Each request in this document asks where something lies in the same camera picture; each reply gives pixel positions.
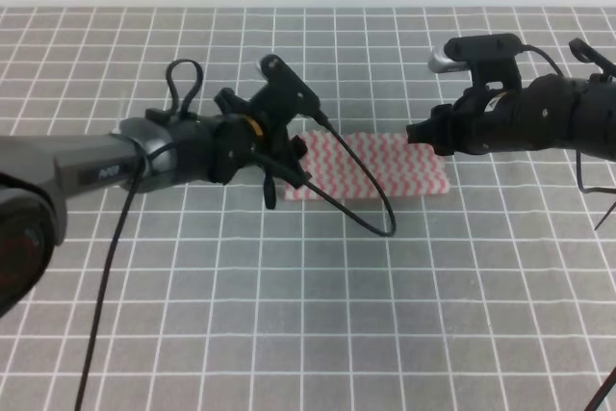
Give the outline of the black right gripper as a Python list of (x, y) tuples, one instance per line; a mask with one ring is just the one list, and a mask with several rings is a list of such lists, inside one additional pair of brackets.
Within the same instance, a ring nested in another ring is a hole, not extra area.
[(515, 116), (521, 96), (520, 90), (467, 89), (453, 104), (437, 105), (428, 119), (407, 125), (407, 140), (431, 145), (438, 156), (523, 151)]

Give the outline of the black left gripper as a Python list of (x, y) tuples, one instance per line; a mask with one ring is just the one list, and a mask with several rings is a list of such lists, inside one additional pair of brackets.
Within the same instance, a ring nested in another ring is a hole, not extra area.
[(273, 176), (286, 180), (285, 170), (302, 173), (301, 160), (308, 152), (306, 142), (298, 135), (290, 138), (287, 130), (296, 112), (272, 88), (262, 88), (248, 100), (224, 88), (214, 101), (221, 115), (214, 130), (211, 180), (227, 184), (238, 170), (256, 165), (265, 172), (265, 207), (274, 210), (277, 192)]

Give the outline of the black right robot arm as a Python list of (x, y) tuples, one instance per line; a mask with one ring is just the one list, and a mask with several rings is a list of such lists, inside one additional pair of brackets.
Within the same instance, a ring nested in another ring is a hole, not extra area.
[(454, 103), (408, 125), (408, 141), (440, 156), (562, 148), (614, 160), (615, 65), (582, 39), (569, 48), (599, 72), (574, 79), (556, 71), (524, 86), (516, 58), (533, 48), (516, 35), (450, 39), (433, 50), (428, 67), (435, 74), (469, 71), (472, 84)]

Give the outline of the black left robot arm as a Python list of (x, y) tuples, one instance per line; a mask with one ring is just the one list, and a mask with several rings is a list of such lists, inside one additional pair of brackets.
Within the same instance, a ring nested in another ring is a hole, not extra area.
[(64, 241), (69, 198), (113, 185), (141, 193), (205, 181), (227, 184), (254, 163), (251, 150), (297, 168), (306, 149), (286, 130), (307, 94), (266, 85), (243, 101), (231, 90), (215, 98), (216, 116), (169, 116), (150, 110), (106, 135), (12, 136), (1, 139), (1, 311), (38, 283)]

